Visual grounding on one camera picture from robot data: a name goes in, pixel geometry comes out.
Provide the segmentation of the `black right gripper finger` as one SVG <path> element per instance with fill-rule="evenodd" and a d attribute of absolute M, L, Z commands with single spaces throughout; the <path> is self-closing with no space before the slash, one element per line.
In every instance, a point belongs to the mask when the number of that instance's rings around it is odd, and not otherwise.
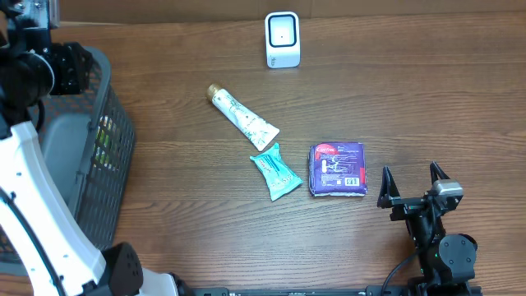
<path fill-rule="evenodd" d="M 395 184 L 389 167 L 386 165 L 382 169 L 382 182 L 377 200 L 377 206 L 382 209 L 391 208 L 394 205 L 394 202 L 400 199 L 401 196 L 399 190 Z"/>
<path fill-rule="evenodd" d="M 450 179 L 450 177 L 442 170 L 436 161 L 432 161 L 430 163 L 430 175 L 431 183 L 434 183 L 437 180 Z"/>

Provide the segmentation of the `purple pink sanitary pad pack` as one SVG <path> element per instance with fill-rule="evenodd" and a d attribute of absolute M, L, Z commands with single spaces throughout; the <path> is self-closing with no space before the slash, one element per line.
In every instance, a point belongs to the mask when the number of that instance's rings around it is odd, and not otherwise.
<path fill-rule="evenodd" d="M 323 142 L 309 152 L 309 189 L 314 197 L 364 197 L 367 171 L 360 142 Z"/>

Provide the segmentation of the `teal wet wipes pack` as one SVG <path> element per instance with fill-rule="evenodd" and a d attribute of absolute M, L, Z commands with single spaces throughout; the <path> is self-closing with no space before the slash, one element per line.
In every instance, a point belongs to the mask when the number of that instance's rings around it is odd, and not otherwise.
<path fill-rule="evenodd" d="M 284 163 L 279 143 L 274 143 L 258 156 L 251 156 L 250 160 L 262 173 L 272 201 L 277 201 L 302 184 L 302 180 Z"/>

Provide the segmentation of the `white tube with gold cap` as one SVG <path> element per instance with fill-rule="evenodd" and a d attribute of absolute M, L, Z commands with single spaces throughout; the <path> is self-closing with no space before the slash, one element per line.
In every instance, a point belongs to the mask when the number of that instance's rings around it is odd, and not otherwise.
<path fill-rule="evenodd" d="M 218 84 L 211 84 L 206 98 L 257 148 L 263 151 L 279 129 L 237 101 Z"/>

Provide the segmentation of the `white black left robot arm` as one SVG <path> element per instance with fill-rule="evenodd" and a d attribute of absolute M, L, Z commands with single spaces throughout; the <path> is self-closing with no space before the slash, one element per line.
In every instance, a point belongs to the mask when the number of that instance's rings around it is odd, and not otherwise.
<path fill-rule="evenodd" d="M 113 237 L 135 129 L 98 49 L 54 43 L 55 1 L 4 1 L 1 269 L 37 295 L 188 295 Z"/>

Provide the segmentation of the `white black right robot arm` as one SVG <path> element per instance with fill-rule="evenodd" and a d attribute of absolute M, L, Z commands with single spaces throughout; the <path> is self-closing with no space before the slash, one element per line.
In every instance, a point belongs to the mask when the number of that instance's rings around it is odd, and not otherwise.
<path fill-rule="evenodd" d="M 478 244 L 467 234 L 448 234 L 441 217 L 457 208 L 464 189 L 433 161 L 430 163 L 431 188 L 422 197 L 401 197 L 390 169 L 382 170 L 377 206 L 392 210 L 390 219 L 403 221 L 413 239 L 415 251 L 402 260 L 385 278 L 379 295 L 480 295 L 472 288 Z M 418 259 L 422 275 L 405 286 L 390 286 L 394 275 Z"/>

